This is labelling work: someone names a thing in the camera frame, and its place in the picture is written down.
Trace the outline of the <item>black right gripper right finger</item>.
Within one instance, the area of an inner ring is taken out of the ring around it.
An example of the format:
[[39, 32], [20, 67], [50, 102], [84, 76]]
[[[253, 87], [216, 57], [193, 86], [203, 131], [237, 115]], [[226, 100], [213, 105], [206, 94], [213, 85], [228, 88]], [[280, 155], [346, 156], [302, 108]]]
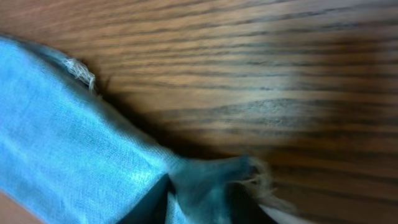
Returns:
[[227, 189], [226, 199], [232, 224], [277, 224], [241, 184], [229, 184]]

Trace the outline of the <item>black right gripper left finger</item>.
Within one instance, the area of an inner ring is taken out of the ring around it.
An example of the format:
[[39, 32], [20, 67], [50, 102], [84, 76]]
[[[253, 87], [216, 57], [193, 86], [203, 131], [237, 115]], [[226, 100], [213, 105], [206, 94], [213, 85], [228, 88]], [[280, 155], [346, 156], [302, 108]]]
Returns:
[[118, 224], [165, 224], [170, 179], [164, 175]]

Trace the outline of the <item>blue denim jeans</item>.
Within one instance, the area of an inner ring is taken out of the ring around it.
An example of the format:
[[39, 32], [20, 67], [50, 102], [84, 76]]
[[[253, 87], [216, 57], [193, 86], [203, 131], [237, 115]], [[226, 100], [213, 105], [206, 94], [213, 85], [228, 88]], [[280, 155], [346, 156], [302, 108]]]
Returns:
[[165, 223], [231, 223], [241, 184], [277, 223], [297, 223], [257, 160], [191, 159], [104, 102], [95, 76], [49, 47], [1, 37], [1, 190], [49, 223], [118, 223], [164, 175]]

